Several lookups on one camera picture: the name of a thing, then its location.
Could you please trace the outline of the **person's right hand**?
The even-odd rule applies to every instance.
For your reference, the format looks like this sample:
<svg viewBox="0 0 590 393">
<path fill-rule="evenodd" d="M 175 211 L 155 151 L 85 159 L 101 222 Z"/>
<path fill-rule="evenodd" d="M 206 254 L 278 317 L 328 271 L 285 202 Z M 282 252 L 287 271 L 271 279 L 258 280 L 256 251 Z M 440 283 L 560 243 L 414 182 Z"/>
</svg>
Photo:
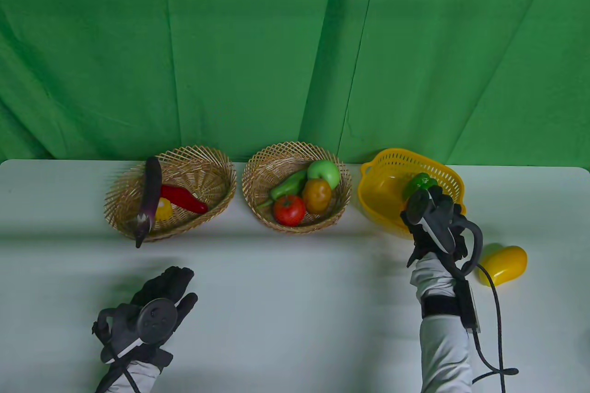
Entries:
<svg viewBox="0 0 590 393">
<path fill-rule="evenodd" d="M 456 279 L 465 279 L 478 266 L 483 252 L 481 229 L 461 213 L 460 206 L 445 195 L 438 185 L 430 189 L 417 189 L 407 200 L 401 220 L 413 235 L 414 241 L 407 267 L 430 252 Z M 458 268 L 456 262 L 467 255 L 463 237 L 466 229 L 473 235 L 472 255 L 463 267 Z"/>
</svg>

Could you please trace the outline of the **person's left hand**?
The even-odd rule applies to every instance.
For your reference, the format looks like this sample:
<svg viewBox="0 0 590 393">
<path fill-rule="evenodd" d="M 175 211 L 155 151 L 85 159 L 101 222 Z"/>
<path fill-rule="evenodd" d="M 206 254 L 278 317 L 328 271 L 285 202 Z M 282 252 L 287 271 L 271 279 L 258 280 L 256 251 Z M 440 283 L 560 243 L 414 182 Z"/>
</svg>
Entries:
<svg viewBox="0 0 590 393">
<path fill-rule="evenodd" d="M 193 277 L 187 267 L 169 267 L 130 302 L 99 312 L 92 331 L 103 344 L 100 358 L 110 374 L 130 372 L 133 361 L 154 365 L 158 372 L 171 364 L 173 355 L 162 346 L 198 301 L 195 293 L 185 293 Z"/>
</svg>

